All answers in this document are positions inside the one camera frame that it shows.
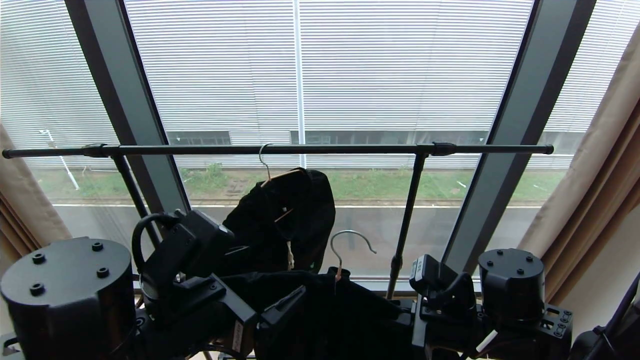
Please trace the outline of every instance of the hanger hook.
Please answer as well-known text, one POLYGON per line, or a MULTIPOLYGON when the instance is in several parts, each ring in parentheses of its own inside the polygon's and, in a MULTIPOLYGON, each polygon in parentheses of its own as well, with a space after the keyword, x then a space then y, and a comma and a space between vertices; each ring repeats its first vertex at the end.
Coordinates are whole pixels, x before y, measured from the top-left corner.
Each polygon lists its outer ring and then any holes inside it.
POLYGON ((260 147, 260 151, 258 152, 258 160, 260 160, 260 162, 264 165, 264 167, 267 168, 267 177, 269 178, 269 181, 271 181, 271 172, 269 171, 269 165, 267 165, 267 163, 265 163, 264 160, 262 159, 262 150, 265 147, 267 147, 267 145, 273 145, 273 143, 269 142, 260 147))
POLYGON ((340 277, 342 276, 342 258, 340 257, 340 254, 338 254, 338 252, 335 250, 335 247, 333 247, 333 239, 335 239, 335 237, 340 235, 340 234, 347 234, 347 233, 359 235, 361 238, 364 239, 364 241, 367 242, 367 245, 369 246, 369 250, 371 250, 372 253, 374 253, 374 254, 378 253, 371 247, 371 242, 369 242, 369 239, 367 239, 366 236, 364 236, 363 234, 359 233, 358 231, 355 231, 355 230, 342 230, 342 231, 338 231, 337 233, 333 234, 333 236, 331 237, 331 240, 329 241, 329 244, 331 245, 331 251, 333 251, 333 253, 338 257, 338 261, 339 261, 338 272, 337 272, 337 274, 335 274, 335 280, 336 281, 339 281, 340 277))

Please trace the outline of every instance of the metal hanger hook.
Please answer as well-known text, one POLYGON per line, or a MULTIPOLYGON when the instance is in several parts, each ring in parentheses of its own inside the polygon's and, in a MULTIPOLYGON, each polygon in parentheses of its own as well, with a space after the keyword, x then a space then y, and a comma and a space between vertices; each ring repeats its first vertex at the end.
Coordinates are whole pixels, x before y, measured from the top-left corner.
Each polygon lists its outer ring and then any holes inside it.
POLYGON ((267 145, 273 145, 273 143, 266 143, 263 146, 260 147, 260 151, 258 151, 258 160, 260 160, 260 162, 264 165, 264 167, 267 168, 267 177, 269 178, 269 181, 271 180, 271 171, 269 171, 269 165, 267 165, 267 163, 264 162, 264 160, 262 159, 262 150, 267 147, 267 145))
POLYGON ((356 234, 359 235, 361 238, 364 239, 364 241, 367 242, 367 245, 369 246, 369 250, 371 250, 372 253, 377 254, 378 252, 376 252, 372 247, 371 247, 371 242, 369 242, 369 239, 367 239, 366 236, 364 236, 363 234, 359 233, 358 231, 355 230, 342 230, 342 231, 338 231, 337 233, 333 234, 333 236, 331 237, 331 240, 329 242, 329 244, 331 245, 331 251, 333 251, 333 253, 338 257, 338 261, 340 261, 338 269, 342 270, 342 258, 340 257, 340 254, 338 254, 338 252, 335 250, 335 247, 333 247, 333 239, 335 239, 336 236, 340 235, 340 234, 356 234))

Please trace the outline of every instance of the road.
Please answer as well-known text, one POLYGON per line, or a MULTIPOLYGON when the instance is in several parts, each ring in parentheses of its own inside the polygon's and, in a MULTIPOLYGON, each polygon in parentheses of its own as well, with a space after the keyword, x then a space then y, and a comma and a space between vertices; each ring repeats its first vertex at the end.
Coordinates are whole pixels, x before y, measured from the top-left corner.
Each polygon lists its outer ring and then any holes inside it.
MULTIPOLYGON (((110 239, 129 247, 131 232, 139 217, 131 206, 71 206, 55 205, 60 216, 73 236, 110 239)), ((196 208, 222 221, 232 208, 196 208)), ((514 247, 524 235, 537 208, 508 208, 489 244, 489 249, 514 247)), ((358 236, 345 234, 335 239, 335 247, 343 258, 344 268, 357 275, 387 276, 391 257, 396 251, 400 224, 404 209, 338 207, 336 209, 333 232, 354 229, 365 234, 377 254, 367 250, 366 244, 358 236)), ((422 254, 442 256, 453 225, 458 216, 458 208, 426 207, 415 208, 406 245, 404 267, 401 275, 410 271, 410 263, 422 254)), ((149 253, 151 246, 146 239, 143 251, 149 253)), ((337 265, 337 258, 327 247, 323 267, 337 265)))

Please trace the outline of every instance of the white lamp post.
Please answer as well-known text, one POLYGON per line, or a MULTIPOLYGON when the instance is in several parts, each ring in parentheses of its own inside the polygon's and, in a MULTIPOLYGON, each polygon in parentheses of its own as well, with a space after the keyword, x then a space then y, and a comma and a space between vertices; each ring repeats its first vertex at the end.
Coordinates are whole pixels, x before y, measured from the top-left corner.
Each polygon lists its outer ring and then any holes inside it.
MULTIPOLYGON (((49 147, 52 147, 53 149, 56 148, 56 141, 53 140, 53 136, 51 136, 51 132, 48 129, 44 129, 44 130, 39 130, 40 134, 43 135, 49 135, 49 147)), ((80 186, 78 186, 78 183, 76 181, 76 179, 74 178, 74 175, 71 174, 71 170, 69 170, 69 167, 67 166, 67 162, 65 161, 65 159, 60 156, 60 161, 62 161, 62 165, 65 166, 65 170, 67 171, 67 175, 69 175, 69 179, 71 179, 71 182, 74 184, 74 187, 76 188, 76 190, 80 189, 80 186)))

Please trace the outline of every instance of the brown curtain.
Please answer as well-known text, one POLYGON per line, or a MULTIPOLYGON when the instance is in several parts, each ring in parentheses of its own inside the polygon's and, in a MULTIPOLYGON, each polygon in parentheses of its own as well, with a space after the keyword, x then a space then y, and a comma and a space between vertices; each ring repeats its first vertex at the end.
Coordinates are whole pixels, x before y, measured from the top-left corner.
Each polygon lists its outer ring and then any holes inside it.
POLYGON ((542 258, 553 304, 640 202, 639 45, 636 28, 569 170, 519 246, 542 258))
MULTIPOLYGON (((0 122, 0 149, 14 148, 0 122)), ((70 238, 23 159, 0 156, 0 256, 13 263, 55 240, 70 238)))

